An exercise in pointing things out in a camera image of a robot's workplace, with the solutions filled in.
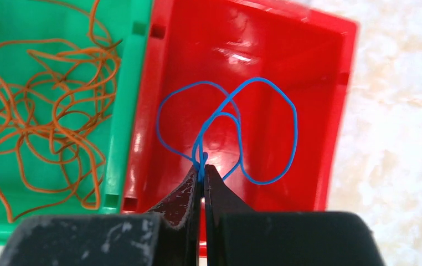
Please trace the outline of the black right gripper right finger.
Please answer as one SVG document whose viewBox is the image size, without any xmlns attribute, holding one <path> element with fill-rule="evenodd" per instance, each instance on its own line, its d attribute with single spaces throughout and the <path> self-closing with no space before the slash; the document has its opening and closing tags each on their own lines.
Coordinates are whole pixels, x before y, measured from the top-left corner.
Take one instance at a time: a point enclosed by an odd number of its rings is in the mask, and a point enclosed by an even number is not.
<svg viewBox="0 0 422 266">
<path fill-rule="evenodd" d="M 383 265 L 372 231 L 351 212 L 258 212 L 206 165 L 209 265 Z"/>
</svg>

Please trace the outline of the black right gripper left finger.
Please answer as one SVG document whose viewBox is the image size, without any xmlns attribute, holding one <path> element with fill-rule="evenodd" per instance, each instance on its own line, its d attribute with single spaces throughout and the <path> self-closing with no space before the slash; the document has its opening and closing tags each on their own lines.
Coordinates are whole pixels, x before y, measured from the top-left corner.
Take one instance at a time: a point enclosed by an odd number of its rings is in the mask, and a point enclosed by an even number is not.
<svg viewBox="0 0 422 266">
<path fill-rule="evenodd" d="M 191 168 L 145 213 L 25 219 L 0 265 L 197 265 L 199 209 L 200 184 Z"/>
</svg>

